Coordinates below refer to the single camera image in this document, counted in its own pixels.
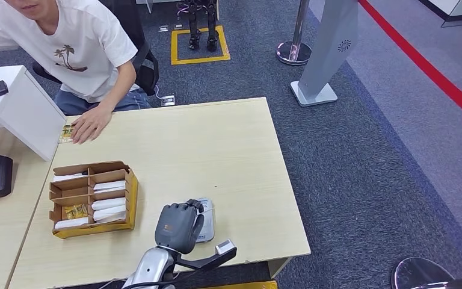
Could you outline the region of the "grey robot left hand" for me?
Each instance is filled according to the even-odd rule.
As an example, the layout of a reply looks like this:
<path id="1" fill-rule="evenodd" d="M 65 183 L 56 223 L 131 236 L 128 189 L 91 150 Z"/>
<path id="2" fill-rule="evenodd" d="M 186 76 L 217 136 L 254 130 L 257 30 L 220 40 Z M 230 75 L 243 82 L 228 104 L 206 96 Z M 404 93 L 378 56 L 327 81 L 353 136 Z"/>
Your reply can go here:
<path id="1" fill-rule="evenodd" d="M 203 212 L 202 203 L 195 199 L 165 205 L 155 229 L 156 244 L 181 254 L 190 253 L 204 224 Z"/>

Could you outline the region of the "person's left hand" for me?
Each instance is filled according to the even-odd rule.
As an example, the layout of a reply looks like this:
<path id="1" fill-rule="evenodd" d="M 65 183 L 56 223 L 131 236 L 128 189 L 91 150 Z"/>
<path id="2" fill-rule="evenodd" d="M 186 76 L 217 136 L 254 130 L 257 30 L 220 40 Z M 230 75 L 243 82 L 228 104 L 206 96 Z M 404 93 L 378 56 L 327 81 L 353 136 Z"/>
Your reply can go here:
<path id="1" fill-rule="evenodd" d="M 72 122 L 73 143 L 82 144 L 97 138 L 112 118 L 113 107 L 103 103 L 86 111 Z"/>

